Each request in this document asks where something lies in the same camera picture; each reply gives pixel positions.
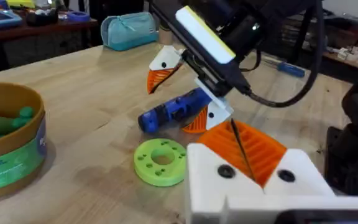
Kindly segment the white orange left gripper right finger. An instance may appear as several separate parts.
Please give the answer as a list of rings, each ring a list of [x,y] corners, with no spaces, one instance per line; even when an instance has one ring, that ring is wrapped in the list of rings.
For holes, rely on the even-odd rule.
[[[242,122],[232,121],[240,172],[232,193],[246,196],[334,196],[306,152],[287,149],[270,136]]]

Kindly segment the white orange left gripper left finger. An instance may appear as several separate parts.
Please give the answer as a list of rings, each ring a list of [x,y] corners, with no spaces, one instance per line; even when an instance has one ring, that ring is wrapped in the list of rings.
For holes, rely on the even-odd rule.
[[[187,223],[264,223],[262,188],[203,143],[187,147]]]

